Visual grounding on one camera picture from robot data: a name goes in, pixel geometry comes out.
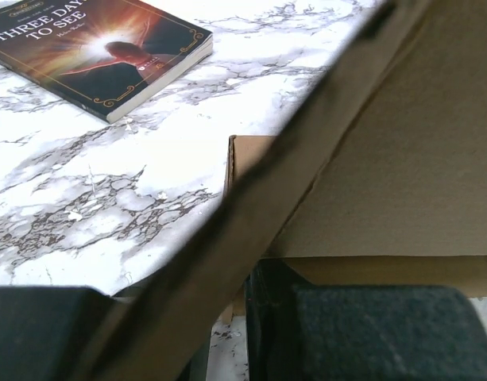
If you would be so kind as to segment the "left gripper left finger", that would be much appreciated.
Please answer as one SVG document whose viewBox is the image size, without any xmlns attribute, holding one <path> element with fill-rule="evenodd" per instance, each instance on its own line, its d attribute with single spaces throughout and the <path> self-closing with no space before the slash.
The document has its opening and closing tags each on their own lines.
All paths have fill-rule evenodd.
<svg viewBox="0 0 487 381">
<path fill-rule="evenodd" d="M 0 286 L 0 380 L 69 380 L 111 310 L 140 290 Z"/>
</svg>

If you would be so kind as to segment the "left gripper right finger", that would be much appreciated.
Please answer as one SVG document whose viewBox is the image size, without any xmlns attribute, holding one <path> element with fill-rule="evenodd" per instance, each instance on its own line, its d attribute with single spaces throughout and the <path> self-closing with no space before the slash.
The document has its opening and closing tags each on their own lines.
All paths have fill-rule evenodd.
<svg viewBox="0 0 487 381">
<path fill-rule="evenodd" d="M 316 286 L 282 260 L 245 281 L 252 380 L 487 380 L 487 333 L 439 286 Z"/>
</svg>

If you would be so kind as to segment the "cardboard box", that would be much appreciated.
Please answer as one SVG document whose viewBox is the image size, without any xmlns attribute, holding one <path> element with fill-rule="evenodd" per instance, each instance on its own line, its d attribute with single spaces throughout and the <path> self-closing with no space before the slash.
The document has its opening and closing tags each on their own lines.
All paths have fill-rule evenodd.
<svg viewBox="0 0 487 381">
<path fill-rule="evenodd" d="M 86 380 L 172 380 L 262 260 L 487 294 L 487 1 L 387 1 L 106 327 Z"/>
</svg>

